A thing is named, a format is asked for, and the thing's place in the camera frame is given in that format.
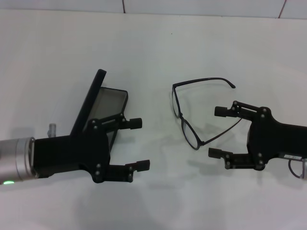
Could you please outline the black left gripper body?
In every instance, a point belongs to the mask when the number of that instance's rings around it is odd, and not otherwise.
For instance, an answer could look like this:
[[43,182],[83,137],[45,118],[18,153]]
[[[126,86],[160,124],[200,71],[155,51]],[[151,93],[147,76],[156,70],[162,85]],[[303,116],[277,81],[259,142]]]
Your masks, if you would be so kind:
[[84,131],[34,143],[33,168],[41,178],[77,170],[102,183],[110,161],[110,148],[101,119],[91,119]]

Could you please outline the black glasses case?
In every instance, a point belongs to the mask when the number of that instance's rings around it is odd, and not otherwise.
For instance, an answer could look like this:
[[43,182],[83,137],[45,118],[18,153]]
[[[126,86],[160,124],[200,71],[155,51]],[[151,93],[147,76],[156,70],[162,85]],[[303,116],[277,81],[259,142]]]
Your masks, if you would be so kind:
[[127,121],[124,111],[128,102],[128,92],[102,86],[105,76],[105,70],[97,71],[73,125],[71,135],[76,136],[102,128],[108,137],[108,148],[112,150],[118,132],[115,125]]

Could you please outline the black glasses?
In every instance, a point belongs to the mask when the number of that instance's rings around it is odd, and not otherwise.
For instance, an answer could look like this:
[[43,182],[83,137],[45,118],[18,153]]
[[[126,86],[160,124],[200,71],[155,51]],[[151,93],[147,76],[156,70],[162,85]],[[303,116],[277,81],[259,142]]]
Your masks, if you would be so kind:
[[234,128],[242,119],[239,119],[236,123],[234,123],[231,127],[229,127],[227,130],[223,131],[222,133],[218,134],[217,136],[207,140],[203,141],[199,138],[198,134],[195,132],[194,128],[190,125],[190,123],[183,117],[183,114],[181,112],[180,103],[177,95],[176,89],[181,86],[190,85],[198,82],[205,82],[205,81],[224,81],[226,82],[232,89],[235,89],[236,86],[230,82],[227,79],[224,78],[200,78],[200,79],[194,79],[194,80],[187,80],[178,82],[172,85],[172,92],[171,92],[171,99],[172,99],[172,108],[174,115],[176,119],[179,119],[181,121],[181,129],[182,133],[185,137],[185,140],[190,145],[190,147],[194,150],[199,150],[200,147],[205,146],[216,139],[220,138],[222,135],[229,132],[232,128]]

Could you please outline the small silver cylinder stub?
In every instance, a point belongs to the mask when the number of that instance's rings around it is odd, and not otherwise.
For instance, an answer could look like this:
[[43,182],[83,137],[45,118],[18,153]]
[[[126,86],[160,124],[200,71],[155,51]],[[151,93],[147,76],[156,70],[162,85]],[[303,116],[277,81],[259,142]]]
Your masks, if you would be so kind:
[[49,124],[49,129],[48,129],[48,132],[47,132],[47,136],[49,138],[55,138],[56,137],[56,131],[57,131],[57,126],[55,123],[50,123]]

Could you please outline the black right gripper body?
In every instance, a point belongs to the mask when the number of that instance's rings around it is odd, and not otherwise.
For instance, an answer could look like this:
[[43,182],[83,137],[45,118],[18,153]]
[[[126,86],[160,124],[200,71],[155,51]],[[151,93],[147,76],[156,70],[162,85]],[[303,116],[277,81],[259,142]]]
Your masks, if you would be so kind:
[[247,149],[256,170],[263,170],[274,158],[307,159],[307,127],[278,122],[267,107],[251,111]]

